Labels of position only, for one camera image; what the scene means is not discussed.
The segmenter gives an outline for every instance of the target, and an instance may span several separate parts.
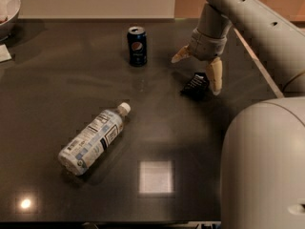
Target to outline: can top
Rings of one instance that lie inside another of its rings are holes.
[[[130,34],[142,34],[145,32],[144,28],[143,27],[130,27],[128,29],[128,32]]]

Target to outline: soda can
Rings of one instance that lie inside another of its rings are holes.
[[[127,34],[130,64],[143,66],[147,63],[146,32],[143,27],[130,27]]]

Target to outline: tabletop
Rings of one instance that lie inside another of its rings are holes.
[[[127,31],[147,32],[148,63],[129,64]],[[220,161],[234,117],[275,98],[233,30],[223,90],[180,91],[206,62],[172,64],[196,19],[20,19],[0,63],[0,222],[220,221]],[[75,177],[60,150],[101,111],[128,102],[122,134]],[[28,199],[30,206],[23,208]]]

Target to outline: orange wall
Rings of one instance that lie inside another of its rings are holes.
[[[305,0],[260,0],[290,21],[305,21]],[[205,0],[175,0],[176,18],[198,18]]]

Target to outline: bottle label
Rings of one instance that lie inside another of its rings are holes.
[[[60,155],[65,156],[77,171],[83,174],[122,130],[122,118],[105,110],[73,139]]]

